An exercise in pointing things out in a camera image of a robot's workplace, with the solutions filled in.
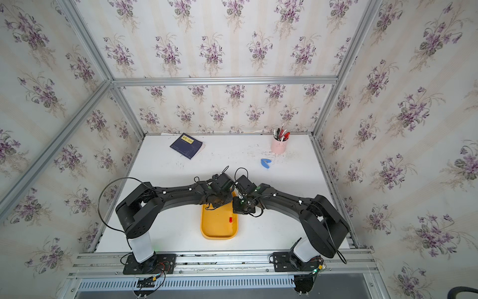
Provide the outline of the yellow plastic storage tray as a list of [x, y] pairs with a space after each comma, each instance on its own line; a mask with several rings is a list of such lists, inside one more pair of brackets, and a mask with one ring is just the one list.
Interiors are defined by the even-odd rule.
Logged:
[[[200, 231], [204, 238], [228, 240], [236, 236], [239, 223], [237, 215], [233, 213], [232, 202], [218, 209], [207, 209], [204, 204], [201, 211]], [[233, 223], [229, 223], [230, 217], [233, 217]]]

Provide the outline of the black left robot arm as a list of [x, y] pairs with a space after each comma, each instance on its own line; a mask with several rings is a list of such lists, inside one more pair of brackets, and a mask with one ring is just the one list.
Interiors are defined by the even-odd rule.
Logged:
[[149, 230], [156, 217], [167, 209], [186, 205], [209, 205], [220, 208], [233, 200], [235, 182], [225, 172], [210, 179], [194, 179], [186, 186], [163, 188], [134, 178], [139, 185], [115, 207], [121, 232], [135, 260], [143, 264], [155, 255]]

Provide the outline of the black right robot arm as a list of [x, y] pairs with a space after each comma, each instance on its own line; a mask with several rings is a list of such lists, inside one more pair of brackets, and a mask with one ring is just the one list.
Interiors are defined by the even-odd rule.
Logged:
[[326, 197], [294, 196], [269, 184], [256, 185], [245, 175], [235, 180], [234, 187], [239, 193], [233, 200], [234, 213], [253, 216], [257, 208], [262, 213], [270, 209], [300, 222], [306, 237], [296, 241], [289, 252], [290, 263], [296, 268], [318, 257], [338, 256], [347, 264], [339, 247], [350, 233], [350, 226]]

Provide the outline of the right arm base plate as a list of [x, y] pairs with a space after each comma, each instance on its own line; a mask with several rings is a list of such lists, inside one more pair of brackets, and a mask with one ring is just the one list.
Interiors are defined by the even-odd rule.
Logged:
[[324, 270], [323, 258], [318, 255], [308, 262], [303, 262], [296, 255], [290, 252], [274, 252], [269, 258], [275, 272], [307, 272], [317, 273]]

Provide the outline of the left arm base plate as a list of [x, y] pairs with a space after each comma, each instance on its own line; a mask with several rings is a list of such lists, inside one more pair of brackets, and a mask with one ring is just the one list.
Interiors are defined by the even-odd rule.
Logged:
[[143, 263], [136, 261], [133, 254], [129, 254], [125, 261], [121, 261], [124, 265], [123, 275], [140, 275], [140, 274], [172, 274], [175, 268], [176, 254], [158, 254]]

